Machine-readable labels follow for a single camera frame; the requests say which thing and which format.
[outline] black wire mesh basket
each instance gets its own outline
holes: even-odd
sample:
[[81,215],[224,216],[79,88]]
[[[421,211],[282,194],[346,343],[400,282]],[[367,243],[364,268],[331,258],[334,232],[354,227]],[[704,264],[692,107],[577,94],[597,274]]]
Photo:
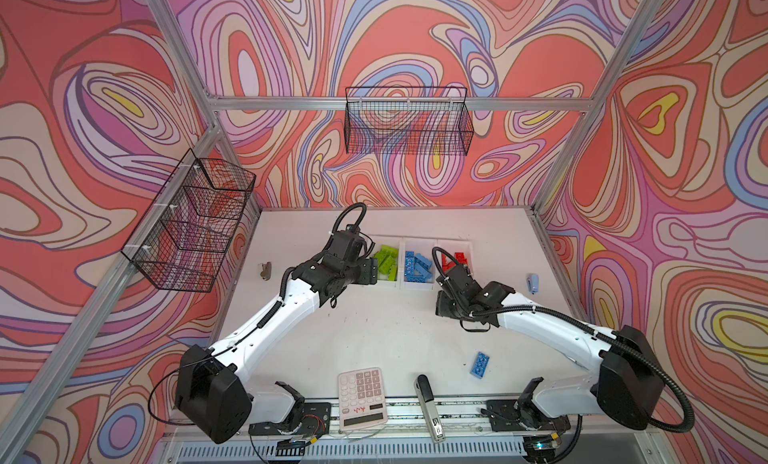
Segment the black wire mesh basket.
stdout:
[[[166,185],[185,167],[178,165]],[[123,254],[158,289],[210,292],[255,181],[223,159],[195,158],[158,222],[140,245],[128,244],[131,235]]]
[[475,129],[461,86],[346,88],[349,154],[467,155]]

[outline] blue lego brick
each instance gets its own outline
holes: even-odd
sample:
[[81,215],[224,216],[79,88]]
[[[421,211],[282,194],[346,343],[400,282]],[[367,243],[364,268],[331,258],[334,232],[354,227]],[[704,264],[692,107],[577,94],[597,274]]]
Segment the blue lego brick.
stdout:
[[416,259],[406,253],[406,276],[413,275]]
[[421,276],[427,277],[428,279],[432,279],[432,273],[429,272],[429,270],[427,270],[419,260],[416,260],[415,271]]
[[528,292],[532,295],[538,293],[538,275],[528,276]]
[[432,262],[420,254],[416,254],[416,262],[420,262],[428,271],[432,269]]
[[485,367],[488,366],[489,359],[490,357],[486,356],[485,354],[478,353],[478,358],[475,359],[475,364],[472,366],[472,370],[470,370],[469,373],[478,379],[482,379],[483,375],[485,374]]

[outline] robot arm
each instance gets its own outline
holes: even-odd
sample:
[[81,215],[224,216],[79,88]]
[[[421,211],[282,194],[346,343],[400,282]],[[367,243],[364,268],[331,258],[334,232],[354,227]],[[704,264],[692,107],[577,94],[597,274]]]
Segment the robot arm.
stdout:
[[[361,209],[360,217],[339,230],[353,209]],[[284,382],[255,386],[250,378],[264,354],[304,317],[327,301],[334,307],[350,284],[376,283],[378,263],[368,258],[375,243],[366,245],[360,236],[365,213],[362,203],[345,209],[321,252],[286,270],[272,301],[211,348],[192,346],[182,356],[175,406],[216,444],[244,424],[274,422],[285,431],[299,425],[303,397],[298,392]]]
[[[455,266],[443,271],[438,253],[451,258]],[[584,369],[583,375],[568,379],[531,380],[517,401],[517,419],[525,426],[539,429],[548,420],[568,414],[605,414],[635,430],[644,430],[649,423],[670,432],[687,432],[693,427],[693,407],[677,383],[661,369],[639,330],[624,326],[617,332],[578,321],[539,306],[495,281],[481,288],[469,269],[444,249],[433,248],[432,259],[442,287],[436,315],[488,325],[482,331],[496,326],[523,333],[560,351]],[[664,385],[680,402],[684,412],[681,424],[651,418]]]
[[[355,224],[339,230],[344,216],[358,208],[361,213]],[[376,283],[378,263],[368,258],[374,243],[366,246],[360,236],[365,213],[362,203],[345,209],[325,247],[298,267],[286,270],[280,293],[272,301],[211,348],[192,346],[182,356],[175,406],[217,444],[230,439],[244,424],[272,422],[286,432],[299,426],[303,397],[298,392],[284,382],[254,386],[250,378],[261,357],[304,317],[327,301],[334,307],[336,298],[350,284]],[[443,272],[437,252],[452,258],[456,266]],[[518,420],[525,426],[539,429],[547,420],[565,414],[604,413],[637,430],[645,429],[648,422],[672,432],[693,427],[692,406],[660,369],[638,330],[625,327],[617,333],[576,321],[540,307],[495,281],[481,288],[469,269],[444,250],[434,248],[432,258],[442,286],[436,304],[438,316],[521,332],[584,369],[583,376],[571,379],[531,380],[518,398]],[[680,425],[650,419],[665,383],[683,407],[685,418]]]

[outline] patterned wall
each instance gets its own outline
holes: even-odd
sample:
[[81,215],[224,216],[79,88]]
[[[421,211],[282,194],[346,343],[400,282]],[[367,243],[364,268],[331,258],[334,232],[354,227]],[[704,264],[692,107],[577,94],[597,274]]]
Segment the patterned wall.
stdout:
[[768,0],[667,0],[544,214],[589,318],[691,397],[682,462],[768,459],[766,63]]
[[[170,0],[224,96],[344,96],[350,85],[589,96],[639,0]],[[225,115],[268,207],[527,205],[576,114],[473,114],[465,157],[348,156],[341,113]]]
[[[155,383],[176,369],[193,344],[205,347],[256,217],[246,213],[209,294],[131,285],[91,344],[24,454],[23,464],[144,464],[166,430],[147,414]],[[176,375],[153,398],[168,419]]]
[[170,4],[216,95],[343,96],[351,84],[407,80],[476,96],[588,96],[638,1]]
[[[0,0],[0,420],[203,128],[143,0]],[[131,283],[23,462],[146,461],[151,383],[206,341],[253,224],[209,295]]]
[[525,205],[577,117],[496,111],[466,157],[349,155],[343,112],[285,111],[235,146],[263,207]]

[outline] pink calculator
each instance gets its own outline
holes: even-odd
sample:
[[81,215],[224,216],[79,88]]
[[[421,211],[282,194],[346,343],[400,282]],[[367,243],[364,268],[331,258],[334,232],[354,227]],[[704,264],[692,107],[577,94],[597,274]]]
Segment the pink calculator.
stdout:
[[384,380],[378,367],[339,374],[339,429],[349,432],[386,422]]

